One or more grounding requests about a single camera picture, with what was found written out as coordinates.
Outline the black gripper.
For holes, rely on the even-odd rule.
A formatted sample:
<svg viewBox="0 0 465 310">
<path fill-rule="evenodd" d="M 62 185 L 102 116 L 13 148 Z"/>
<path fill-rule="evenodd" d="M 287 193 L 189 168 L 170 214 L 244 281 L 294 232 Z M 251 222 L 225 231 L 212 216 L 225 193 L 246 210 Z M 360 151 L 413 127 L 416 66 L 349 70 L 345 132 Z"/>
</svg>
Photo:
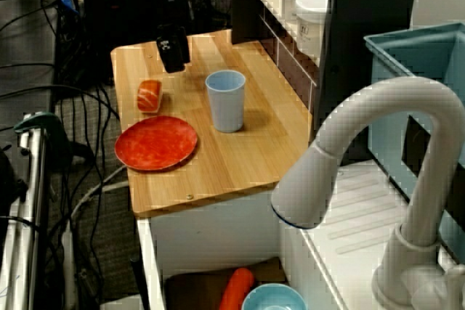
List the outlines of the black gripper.
<svg viewBox="0 0 465 310">
<path fill-rule="evenodd" d="M 145 0 L 146 31 L 157 36 L 156 45 L 167 73 L 183 71 L 190 62 L 190 51 L 185 28 L 191 24 L 190 0 Z"/>
</svg>

